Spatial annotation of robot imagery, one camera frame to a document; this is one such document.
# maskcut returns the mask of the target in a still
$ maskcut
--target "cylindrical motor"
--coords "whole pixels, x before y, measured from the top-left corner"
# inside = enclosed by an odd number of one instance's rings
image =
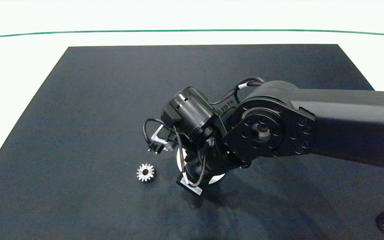
[[[210,123],[215,109],[195,88],[183,89],[169,104],[181,116],[179,128],[191,142],[200,144],[214,131]]]

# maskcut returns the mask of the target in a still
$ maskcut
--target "small spur gear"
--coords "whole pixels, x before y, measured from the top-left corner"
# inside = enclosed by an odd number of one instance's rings
[[[155,169],[154,166],[150,164],[142,164],[139,169],[137,169],[137,177],[141,181],[150,181],[154,179]]]

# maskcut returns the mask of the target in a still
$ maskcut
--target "green line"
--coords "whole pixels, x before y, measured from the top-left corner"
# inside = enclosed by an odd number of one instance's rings
[[[61,31],[61,32],[29,32],[29,33],[0,35],[0,38],[24,36],[24,35],[38,35],[38,34],[85,33],[85,32],[340,32],[340,33],[356,33],[356,34],[384,36],[384,33],[379,33],[379,32],[356,32],[356,31],[315,30],[315,29],[175,29],[175,30],[91,30],[91,31]]]

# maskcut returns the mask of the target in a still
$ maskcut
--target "white circular disc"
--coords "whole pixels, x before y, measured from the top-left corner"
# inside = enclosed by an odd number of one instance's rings
[[[182,171],[182,164],[180,163],[180,149],[177,150],[177,154],[176,154],[176,160],[177,160],[177,167],[179,168],[179,171],[181,172]],[[186,150],[183,149],[183,156],[186,158]],[[209,184],[213,184],[215,182],[217,182],[218,180],[220,180],[221,178],[223,178],[224,176],[224,173],[222,175],[217,175],[217,176],[214,176],[211,178]]]

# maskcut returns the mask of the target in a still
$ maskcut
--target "black mat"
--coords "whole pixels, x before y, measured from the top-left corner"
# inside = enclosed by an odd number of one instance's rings
[[[68,48],[0,150],[0,239],[384,239],[384,168],[258,159],[199,206],[175,184],[174,154],[147,152],[142,122],[177,91],[216,100],[251,75],[372,90],[337,45]]]

